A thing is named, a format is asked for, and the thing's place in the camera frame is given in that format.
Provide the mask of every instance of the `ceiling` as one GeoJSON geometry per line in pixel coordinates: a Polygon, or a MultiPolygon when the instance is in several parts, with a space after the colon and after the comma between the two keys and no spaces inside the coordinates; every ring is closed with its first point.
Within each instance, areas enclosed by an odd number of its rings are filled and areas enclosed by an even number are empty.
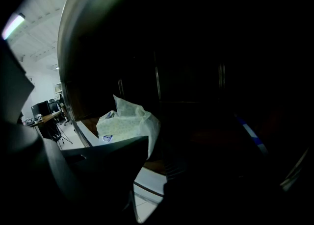
{"type": "Polygon", "coordinates": [[[25,20],[7,38],[19,61],[57,67],[57,40],[66,0],[24,0],[16,13],[25,20]]]}

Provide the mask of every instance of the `fluorescent light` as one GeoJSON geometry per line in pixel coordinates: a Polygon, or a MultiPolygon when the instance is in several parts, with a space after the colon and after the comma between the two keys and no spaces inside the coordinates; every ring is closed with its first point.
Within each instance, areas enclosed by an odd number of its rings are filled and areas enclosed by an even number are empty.
{"type": "Polygon", "coordinates": [[[23,21],[25,16],[23,14],[16,15],[15,19],[4,28],[2,32],[2,38],[7,39],[8,36],[18,27],[23,21]]]}

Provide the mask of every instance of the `floor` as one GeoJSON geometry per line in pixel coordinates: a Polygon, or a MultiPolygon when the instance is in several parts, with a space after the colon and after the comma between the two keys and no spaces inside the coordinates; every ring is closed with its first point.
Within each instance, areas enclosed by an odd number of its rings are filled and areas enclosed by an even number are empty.
{"type": "Polygon", "coordinates": [[[139,223],[145,222],[157,207],[157,205],[151,204],[150,202],[147,202],[138,196],[135,196],[135,204],[139,223]]]}
{"type": "Polygon", "coordinates": [[[64,125],[59,125],[61,128],[61,136],[63,136],[63,141],[60,139],[58,141],[59,148],[61,147],[62,150],[69,150],[69,149],[81,149],[84,148],[83,143],[80,141],[79,136],[74,132],[74,127],[69,122],[64,125]]]}

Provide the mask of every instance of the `desk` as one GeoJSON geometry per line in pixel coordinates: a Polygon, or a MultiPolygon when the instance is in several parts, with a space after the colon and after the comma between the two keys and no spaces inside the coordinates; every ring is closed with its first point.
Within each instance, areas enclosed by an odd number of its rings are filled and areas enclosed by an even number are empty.
{"type": "Polygon", "coordinates": [[[46,115],[46,116],[43,116],[43,120],[42,120],[42,121],[36,122],[36,123],[30,125],[30,127],[35,128],[36,131],[37,131],[37,133],[39,134],[39,136],[43,138],[43,135],[41,134],[41,132],[40,132],[38,126],[39,126],[39,125],[43,125],[44,123],[48,122],[49,120],[53,119],[54,117],[56,117],[56,116],[58,116],[58,115],[60,115],[60,114],[61,114],[61,111],[56,112],[56,113],[51,113],[51,114],[46,115]]]}

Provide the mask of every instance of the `plastic bag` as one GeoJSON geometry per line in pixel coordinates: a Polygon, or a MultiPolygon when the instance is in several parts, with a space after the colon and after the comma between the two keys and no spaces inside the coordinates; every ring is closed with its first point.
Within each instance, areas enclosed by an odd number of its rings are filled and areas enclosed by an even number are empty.
{"type": "Polygon", "coordinates": [[[114,96],[117,112],[100,117],[96,125],[103,144],[119,142],[137,136],[148,136],[148,158],[151,156],[160,131],[160,121],[141,105],[114,96]]]}

